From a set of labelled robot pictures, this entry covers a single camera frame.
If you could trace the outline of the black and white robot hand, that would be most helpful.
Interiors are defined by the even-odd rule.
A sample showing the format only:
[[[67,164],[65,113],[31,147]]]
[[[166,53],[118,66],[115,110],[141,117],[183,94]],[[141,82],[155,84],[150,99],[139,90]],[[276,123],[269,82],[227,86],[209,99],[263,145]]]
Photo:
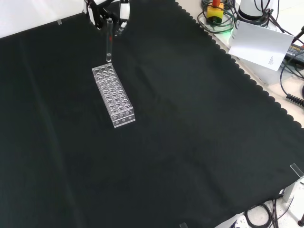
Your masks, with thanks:
[[[109,11],[108,7],[118,2],[119,14]],[[107,25],[107,20],[112,19],[114,24],[114,35],[120,36],[127,27],[131,14],[129,0],[84,0],[83,12],[90,23],[98,30]]]

